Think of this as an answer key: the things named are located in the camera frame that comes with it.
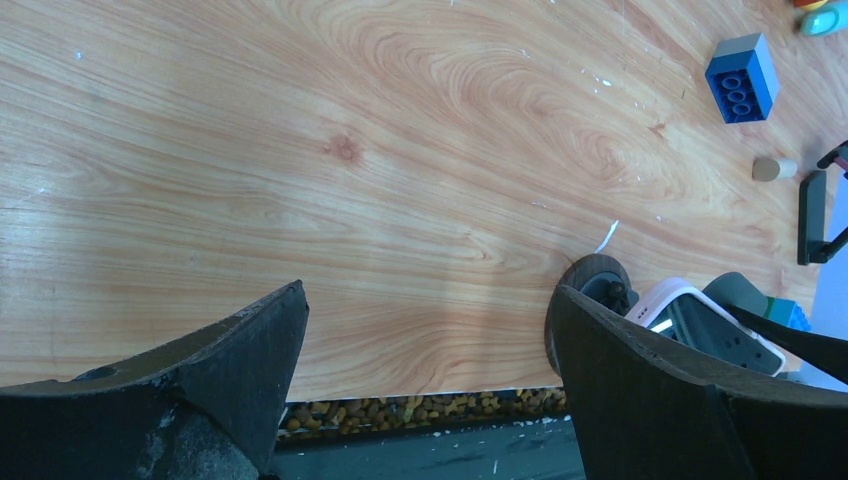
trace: wood grain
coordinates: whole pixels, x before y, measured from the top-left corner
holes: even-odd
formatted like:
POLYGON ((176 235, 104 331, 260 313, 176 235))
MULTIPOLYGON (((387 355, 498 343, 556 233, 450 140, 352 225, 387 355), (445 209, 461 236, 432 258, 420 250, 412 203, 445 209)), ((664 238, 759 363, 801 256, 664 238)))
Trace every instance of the wood grain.
POLYGON ((552 288, 615 220, 604 253, 640 291, 736 270, 809 313, 797 189, 844 140, 848 45, 792 15, 7 0, 0 384, 71 378, 297 278, 312 310, 290 400, 556 384, 552 288), (783 90, 767 122, 724 125, 704 69, 757 31, 783 90), (802 172, 755 183, 763 155, 802 172))

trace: teal marker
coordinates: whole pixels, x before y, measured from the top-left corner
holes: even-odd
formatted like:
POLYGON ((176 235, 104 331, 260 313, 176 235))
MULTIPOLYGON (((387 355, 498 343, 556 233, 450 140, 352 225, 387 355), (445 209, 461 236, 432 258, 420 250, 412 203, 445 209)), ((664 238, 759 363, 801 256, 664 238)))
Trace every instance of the teal marker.
POLYGON ((801 22, 801 33, 821 37, 845 27, 848 27, 848 2, 836 2, 808 13, 801 22))

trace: cylindrical cork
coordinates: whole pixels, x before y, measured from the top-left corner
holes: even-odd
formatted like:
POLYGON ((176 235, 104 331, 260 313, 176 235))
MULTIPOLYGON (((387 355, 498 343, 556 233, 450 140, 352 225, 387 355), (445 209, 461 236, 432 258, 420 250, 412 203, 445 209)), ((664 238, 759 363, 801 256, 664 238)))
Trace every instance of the cylindrical cork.
POLYGON ((754 162, 753 177, 760 182, 770 182, 795 176, 798 164, 789 158, 758 158, 754 162))

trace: blue toy block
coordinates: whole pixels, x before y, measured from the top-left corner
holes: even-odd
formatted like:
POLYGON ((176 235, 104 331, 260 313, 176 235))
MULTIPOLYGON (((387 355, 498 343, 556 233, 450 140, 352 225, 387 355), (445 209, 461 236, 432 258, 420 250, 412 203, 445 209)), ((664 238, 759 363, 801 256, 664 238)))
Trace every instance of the blue toy block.
POLYGON ((802 332, 812 330, 804 309, 797 302, 785 298, 768 297, 768 309, 765 317, 784 327, 794 328, 802 332))
POLYGON ((719 43, 706 77, 725 123, 765 120, 780 91, 762 33, 719 43))

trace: yellow object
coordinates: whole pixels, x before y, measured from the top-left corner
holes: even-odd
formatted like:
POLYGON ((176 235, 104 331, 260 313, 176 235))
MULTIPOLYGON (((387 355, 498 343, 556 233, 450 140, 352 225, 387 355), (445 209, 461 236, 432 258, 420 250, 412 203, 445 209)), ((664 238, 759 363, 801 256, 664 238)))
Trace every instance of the yellow object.
POLYGON ((813 10, 820 8, 825 3, 827 3, 827 0, 821 0, 820 2, 810 3, 799 8, 805 12, 812 12, 813 10))

